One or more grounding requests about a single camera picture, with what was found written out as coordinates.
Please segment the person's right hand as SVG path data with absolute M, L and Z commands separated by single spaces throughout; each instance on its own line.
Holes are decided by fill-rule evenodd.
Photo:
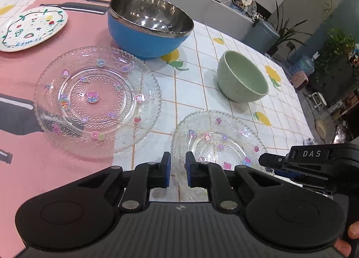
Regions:
M 348 239 L 350 240 L 358 240 L 359 233 L 359 221 L 351 224 L 348 228 Z M 344 257 L 349 257 L 352 252 L 352 246 L 347 241 L 339 238 L 335 244 L 334 248 L 341 253 Z

